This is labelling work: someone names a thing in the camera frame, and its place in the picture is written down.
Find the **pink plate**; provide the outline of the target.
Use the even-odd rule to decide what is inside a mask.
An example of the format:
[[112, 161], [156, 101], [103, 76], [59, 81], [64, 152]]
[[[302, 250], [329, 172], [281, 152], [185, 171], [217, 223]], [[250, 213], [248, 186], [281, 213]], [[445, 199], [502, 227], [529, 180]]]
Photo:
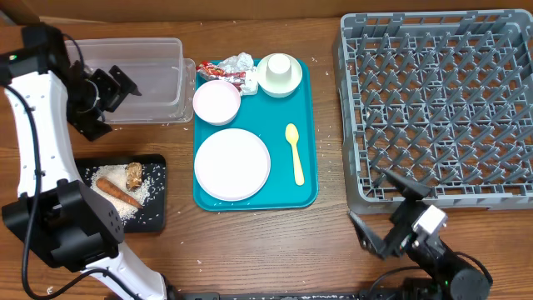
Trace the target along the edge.
[[265, 143], [254, 133], [228, 128], [213, 133], [197, 149], [194, 174], [210, 196], [237, 202], [258, 193], [271, 171]]

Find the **brown food lump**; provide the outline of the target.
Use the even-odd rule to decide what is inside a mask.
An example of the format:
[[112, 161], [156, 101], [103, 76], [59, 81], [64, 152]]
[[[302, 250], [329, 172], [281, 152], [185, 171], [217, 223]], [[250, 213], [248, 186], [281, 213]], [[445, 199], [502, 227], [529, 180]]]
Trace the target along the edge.
[[126, 165], [126, 188], [134, 191], [142, 185], [142, 165], [139, 162], [131, 162]]

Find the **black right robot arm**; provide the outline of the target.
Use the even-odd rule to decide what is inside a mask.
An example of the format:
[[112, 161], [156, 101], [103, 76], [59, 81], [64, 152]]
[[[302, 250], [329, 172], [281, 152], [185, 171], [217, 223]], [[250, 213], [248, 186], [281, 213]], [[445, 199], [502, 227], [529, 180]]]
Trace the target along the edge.
[[434, 205], [422, 202], [431, 188], [392, 171], [383, 173], [404, 197], [390, 216], [392, 228], [381, 238], [353, 211], [349, 212], [361, 247], [380, 259], [407, 255], [437, 285], [444, 299], [486, 299], [493, 279], [477, 259], [452, 251], [439, 232], [448, 216]]

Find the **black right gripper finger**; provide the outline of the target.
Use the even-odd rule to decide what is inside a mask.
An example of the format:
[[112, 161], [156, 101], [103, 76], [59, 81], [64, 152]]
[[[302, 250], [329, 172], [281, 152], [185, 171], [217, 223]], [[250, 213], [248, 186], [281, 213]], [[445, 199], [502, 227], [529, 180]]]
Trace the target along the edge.
[[375, 256], [382, 257], [383, 239], [374, 233], [353, 211], [350, 211], [348, 215], [353, 222], [361, 247]]
[[402, 177], [390, 170], [383, 173], [386, 180], [407, 200], [422, 200], [431, 194], [431, 188], [420, 182]]

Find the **carrot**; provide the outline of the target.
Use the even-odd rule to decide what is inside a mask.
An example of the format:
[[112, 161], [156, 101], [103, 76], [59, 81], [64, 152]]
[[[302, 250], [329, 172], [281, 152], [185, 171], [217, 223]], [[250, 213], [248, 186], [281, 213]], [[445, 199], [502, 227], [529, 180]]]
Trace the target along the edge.
[[142, 207], [142, 205], [135, 198], [126, 194], [123, 190], [121, 190], [119, 187], [117, 187], [115, 184], [113, 184], [106, 178], [99, 178], [96, 181], [96, 186], [106, 194], [109, 194], [135, 208]]

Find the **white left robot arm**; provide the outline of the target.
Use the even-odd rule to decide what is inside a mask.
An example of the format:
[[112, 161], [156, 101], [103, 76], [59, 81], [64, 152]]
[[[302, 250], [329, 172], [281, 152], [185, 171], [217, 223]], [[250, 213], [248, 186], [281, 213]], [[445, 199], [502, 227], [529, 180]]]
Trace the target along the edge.
[[71, 61], [68, 35], [38, 23], [23, 46], [1, 56], [1, 84], [12, 107], [20, 157], [17, 199], [2, 208], [5, 226], [50, 268], [94, 277], [123, 299], [175, 299], [176, 289], [147, 267], [124, 239], [116, 208], [87, 186], [69, 129], [93, 141], [110, 132], [104, 113], [137, 94], [119, 67], [87, 72]]

